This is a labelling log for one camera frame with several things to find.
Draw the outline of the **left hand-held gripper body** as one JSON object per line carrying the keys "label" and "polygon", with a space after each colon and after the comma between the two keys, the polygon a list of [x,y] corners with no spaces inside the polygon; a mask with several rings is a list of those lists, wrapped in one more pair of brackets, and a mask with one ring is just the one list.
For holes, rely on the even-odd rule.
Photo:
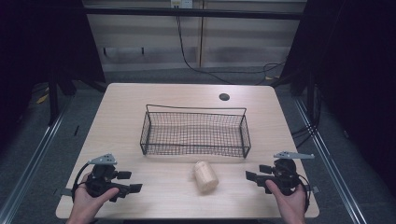
{"label": "left hand-held gripper body", "polygon": [[117,161],[111,153],[89,160],[88,164],[92,165],[93,168],[85,182],[85,185],[88,193],[93,198],[103,195],[106,191],[112,188],[117,188],[119,190],[118,194],[110,199],[113,203],[118,198],[125,198],[128,195],[120,191],[122,186],[127,185],[112,182],[113,179],[117,178],[118,171],[115,167]]}

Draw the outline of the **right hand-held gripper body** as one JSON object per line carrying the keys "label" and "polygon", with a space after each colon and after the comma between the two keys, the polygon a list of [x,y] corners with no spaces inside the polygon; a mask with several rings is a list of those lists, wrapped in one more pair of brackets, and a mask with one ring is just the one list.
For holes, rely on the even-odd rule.
{"label": "right hand-held gripper body", "polygon": [[[307,193],[306,186],[301,180],[302,176],[297,173],[294,160],[307,159],[308,155],[297,152],[281,151],[275,154],[275,158],[274,165],[271,166],[273,168],[273,173],[271,175],[262,175],[264,180],[272,180],[286,196],[291,195],[298,185],[302,185],[304,193]],[[271,193],[266,184],[264,188],[267,194]]]}

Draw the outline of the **beige cylindrical roll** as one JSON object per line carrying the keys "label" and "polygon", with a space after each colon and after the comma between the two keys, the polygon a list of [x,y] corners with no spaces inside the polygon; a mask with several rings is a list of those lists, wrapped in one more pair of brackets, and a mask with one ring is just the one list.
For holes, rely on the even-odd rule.
{"label": "beige cylindrical roll", "polygon": [[193,167],[193,175],[197,188],[201,192],[215,189],[219,184],[219,179],[212,166],[207,161],[198,161]]}

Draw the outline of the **black wire mesh basket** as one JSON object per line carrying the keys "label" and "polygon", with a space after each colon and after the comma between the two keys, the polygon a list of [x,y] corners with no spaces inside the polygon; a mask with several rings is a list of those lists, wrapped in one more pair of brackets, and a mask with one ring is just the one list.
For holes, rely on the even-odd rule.
{"label": "black wire mesh basket", "polygon": [[246,112],[244,107],[147,105],[142,153],[245,158],[251,149]]}

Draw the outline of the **person's left hand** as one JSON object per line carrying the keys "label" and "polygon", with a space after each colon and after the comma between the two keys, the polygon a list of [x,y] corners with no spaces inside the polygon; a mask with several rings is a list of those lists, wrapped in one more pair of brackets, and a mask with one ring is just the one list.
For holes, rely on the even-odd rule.
{"label": "person's left hand", "polygon": [[103,195],[93,198],[88,192],[85,185],[89,173],[85,174],[82,182],[75,191],[73,207],[66,224],[91,224],[94,218],[105,202],[112,199],[119,192],[117,188],[106,191]]}

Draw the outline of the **person's right hand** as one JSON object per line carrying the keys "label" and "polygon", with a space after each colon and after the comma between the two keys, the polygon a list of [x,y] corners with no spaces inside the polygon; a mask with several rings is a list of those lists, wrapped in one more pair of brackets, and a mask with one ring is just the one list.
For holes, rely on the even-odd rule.
{"label": "person's right hand", "polygon": [[279,213],[286,224],[305,224],[305,193],[302,185],[298,185],[295,191],[284,195],[272,180],[266,180],[267,188],[276,198]]}

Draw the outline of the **black metal stand leg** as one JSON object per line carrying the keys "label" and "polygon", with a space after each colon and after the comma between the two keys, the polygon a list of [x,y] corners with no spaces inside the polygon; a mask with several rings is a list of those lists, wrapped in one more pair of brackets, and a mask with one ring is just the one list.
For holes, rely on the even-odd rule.
{"label": "black metal stand leg", "polygon": [[59,115],[57,83],[49,83],[49,125],[52,125]]}

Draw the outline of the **yellow floor tape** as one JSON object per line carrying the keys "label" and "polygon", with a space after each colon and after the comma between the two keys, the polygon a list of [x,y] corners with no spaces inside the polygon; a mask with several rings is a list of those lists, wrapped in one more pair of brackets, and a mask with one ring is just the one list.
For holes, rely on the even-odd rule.
{"label": "yellow floor tape", "polygon": [[40,95],[40,97],[37,99],[36,103],[38,105],[44,103],[46,99],[49,97],[49,95],[50,95],[50,88],[46,88],[44,92]]}

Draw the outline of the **black curtain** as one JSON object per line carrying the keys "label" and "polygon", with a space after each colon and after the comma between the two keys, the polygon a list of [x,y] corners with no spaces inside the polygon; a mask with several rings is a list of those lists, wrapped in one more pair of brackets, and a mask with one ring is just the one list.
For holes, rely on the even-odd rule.
{"label": "black curtain", "polygon": [[66,95],[73,84],[105,82],[82,0],[0,0],[0,152],[17,131],[34,85],[55,81]]}
{"label": "black curtain", "polygon": [[396,197],[396,0],[306,0],[280,80],[318,85]]}

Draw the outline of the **black horizontal metal bar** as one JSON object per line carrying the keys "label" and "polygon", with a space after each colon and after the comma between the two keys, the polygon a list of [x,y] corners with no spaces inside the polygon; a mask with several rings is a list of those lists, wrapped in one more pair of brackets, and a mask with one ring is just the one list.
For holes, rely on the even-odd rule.
{"label": "black horizontal metal bar", "polygon": [[303,13],[240,11],[216,9],[172,9],[172,8],[114,8],[114,7],[84,7],[86,14],[104,15],[141,15],[141,16],[177,16],[177,17],[207,17],[207,18],[241,18],[299,21]]}

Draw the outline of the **silver floor rail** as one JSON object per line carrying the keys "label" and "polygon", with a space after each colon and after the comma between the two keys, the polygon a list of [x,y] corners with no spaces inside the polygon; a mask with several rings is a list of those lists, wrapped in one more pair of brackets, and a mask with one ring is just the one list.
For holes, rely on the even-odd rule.
{"label": "silver floor rail", "polygon": [[56,112],[55,117],[49,119],[46,130],[40,136],[39,142],[35,145],[34,153],[29,158],[29,161],[23,164],[23,172],[20,176],[16,177],[16,184],[0,208],[0,224],[11,224],[26,192],[31,186],[39,165],[43,161],[54,136],[63,122],[64,113],[67,111],[71,102],[72,98],[67,97],[64,100],[64,105]]}
{"label": "silver floor rail", "polygon": [[360,206],[358,205],[355,197],[351,193],[345,179],[342,177],[335,161],[333,160],[332,155],[328,147],[326,146],[320,132],[317,128],[313,127],[312,122],[308,118],[307,108],[304,105],[303,100],[297,97],[294,99],[294,103],[296,104],[300,116],[304,121],[304,125],[308,128],[308,131],[311,138],[313,139],[313,143],[318,151],[318,154],[321,157],[352,222],[354,224],[368,224],[366,218],[363,215],[363,212],[361,211]]}

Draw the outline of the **white wall power outlet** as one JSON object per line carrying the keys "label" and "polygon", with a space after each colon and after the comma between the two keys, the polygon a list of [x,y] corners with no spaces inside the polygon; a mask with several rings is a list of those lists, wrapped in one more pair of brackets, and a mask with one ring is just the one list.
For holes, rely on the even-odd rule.
{"label": "white wall power outlet", "polygon": [[186,8],[192,9],[193,8],[193,1],[192,0],[171,0],[170,1],[171,8]]}

